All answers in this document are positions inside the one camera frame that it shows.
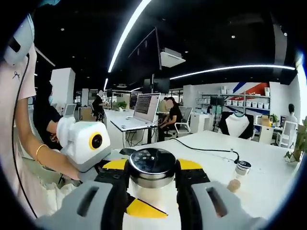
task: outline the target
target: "ceiling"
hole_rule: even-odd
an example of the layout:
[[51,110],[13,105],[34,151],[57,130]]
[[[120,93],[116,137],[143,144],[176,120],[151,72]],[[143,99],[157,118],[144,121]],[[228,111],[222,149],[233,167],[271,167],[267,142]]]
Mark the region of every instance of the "ceiling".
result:
[[[245,64],[294,67],[295,47],[291,36],[268,9],[257,3],[221,0],[152,0],[129,33],[111,74],[107,73],[118,40],[140,0],[61,0],[33,14],[35,46],[56,66],[38,55],[36,81],[49,80],[53,69],[71,67],[76,73],[75,91],[82,88],[117,88],[129,83],[126,60],[154,28],[160,48],[182,54],[186,62],[163,67],[162,78]],[[295,71],[234,69],[204,73],[171,81],[171,88],[216,82],[269,82],[289,84]],[[141,82],[125,90],[140,87]]]

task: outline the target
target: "camera lens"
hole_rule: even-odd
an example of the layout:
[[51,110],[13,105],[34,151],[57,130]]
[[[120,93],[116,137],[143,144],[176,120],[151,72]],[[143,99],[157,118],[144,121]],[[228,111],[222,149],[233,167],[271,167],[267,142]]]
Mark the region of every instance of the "camera lens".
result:
[[92,147],[94,149],[97,149],[101,146],[101,144],[102,144],[102,136],[100,134],[95,135],[92,139]]

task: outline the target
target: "gold bracelet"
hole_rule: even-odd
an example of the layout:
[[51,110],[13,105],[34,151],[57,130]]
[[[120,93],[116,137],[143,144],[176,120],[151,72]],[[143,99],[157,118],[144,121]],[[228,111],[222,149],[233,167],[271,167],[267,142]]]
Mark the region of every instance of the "gold bracelet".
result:
[[39,146],[38,147],[38,149],[36,150],[36,154],[35,154],[35,157],[36,157],[36,161],[38,161],[38,163],[40,163],[41,165],[42,165],[42,163],[38,160],[38,157],[37,157],[37,154],[38,154],[38,151],[41,149],[41,147],[43,147],[43,146],[47,146],[47,145],[45,145],[45,144],[42,144],[41,146]]

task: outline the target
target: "woman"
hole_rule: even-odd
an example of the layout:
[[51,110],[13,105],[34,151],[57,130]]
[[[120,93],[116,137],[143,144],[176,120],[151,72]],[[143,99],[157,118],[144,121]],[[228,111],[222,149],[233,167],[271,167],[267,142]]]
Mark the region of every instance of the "woman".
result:
[[57,126],[61,115],[51,106],[52,85],[44,81],[36,92],[33,111],[33,123],[44,144],[53,150],[61,150],[62,146],[57,139]]
[[96,95],[95,100],[92,103],[94,112],[96,113],[96,121],[103,119],[103,115],[104,115],[104,110],[102,108],[102,105],[103,105],[103,103],[102,103],[103,93],[104,92],[102,90],[100,90],[99,93]]
[[170,109],[169,114],[166,116],[164,121],[159,125],[159,139],[158,141],[164,141],[165,134],[164,132],[169,129],[175,129],[175,123],[181,122],[182,114],[179,109],[178,103],[173,97],[169,97],[166,100],[166,104]]
[[[5,61],[0,63],[0,163],[8,183],[11,185],[12,190],[24,209],[30,216],[34,217],[21,189],[21,184],[34,212],[39,217],[56,211],[61,202],[59,202],[58,197],[50,200],[50,193],[55,194],[56,188],[52,192],[47,191],[40,184],[39,179],[24,165],[22,155],[19,152],[20,148],[18,148],[19,140],[25,151],[40,164],[75,180],[78,180],[79,176],[78,170],[69,162],[65,155],[50,149],[32,133],[28,116],[28,98],[35,95],[35,64],[36,52],[34,44],[32,44],[29,50],[29,57],[24,57],[16,65],[12,66]],[[21,85],[15,113],[16,128],[14,128],[14,133],[18,136],[13,139],[13,152],[11,136],[12,119],[16,95],[23,75],[24,80]],[[15,155],[21,183],[15,169],[13,154]]]

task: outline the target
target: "led light strip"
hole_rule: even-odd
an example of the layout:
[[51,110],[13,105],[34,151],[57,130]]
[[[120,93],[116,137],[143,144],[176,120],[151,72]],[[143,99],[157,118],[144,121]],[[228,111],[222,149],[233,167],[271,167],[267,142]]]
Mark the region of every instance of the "led light strip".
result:
[[108,81],[109,79],[108,78],[106,78],[106,81],[105,81],[105,86],[104,86],[104,91],[106,90],[106,84],[107,84],[107,81]]
[[133,91],[135,91],[135,90],[139,90],[141,87],[139,87],[139,88],[136,88],[136,89],[134,89],[134,90],[131,90],[130,92],[133,92]]
[[208,73],[208,72],[214,72],[214,71],[221,71],[221,70],[227,70],[227,69],[242,69],[242,68],[280,68],[280,69],[289,69],[289,70],[295,70],[294,67],[290,66],[277,66],[277,65],[244,65],[244,66],[229,66],[229,67],[222,67],[222,68],[216,68],[216,69],[208,69],[204,71],[194,72],[194,73],[188,73],[184,75],[180,75],[177,77],[170,78],[170,80],[183,78],[191,75],[196,75],[200,73]]
[[125,28],[125,30],[124,30],[124,32],[123,32],[123,34],[122,34],[121,37],[120,37],[120,40],[119,40],[119,42],[118,42],[118,44],[117,44],[117,47],[116,47],[116,49],[115,49],[115,52],[114,52],[114,54],[113,54],[113,57],[112,57],[112,60],[111,60],[111,64],[110,64],[109,70],[108,70],[109,73],[112,71],[112,68],[113,68],[114,63],[115,63],[115,61],[116,61],[116,58],[117,58],[117,56],[118,56],[118,54],[119,54],[119,51],[120,51],[122,45],[124,44],[124,41],[126,40],[126,38],[127,38],[128,34],[129,34],[131,28],[132,28],[133,25],[135,24],[136,20],[137,20],[138,17],[140,16],[140,14],[141,14],[141,13],[143,12],[143,10],[146,8],[146,6],[148,5],[148,3],[150,3],[150,1],[151,1],[151,0],[143,0],[143,1],[139,4],[138,8],[136,8],[136,10],[135,10],[135,12],[133,13],[133,15],[131,16],[131,18],[130,18],[130,20],[129,20],[129,22],[128,22],[128,24],[127,24],[127,26],[126,26],[126,28]]

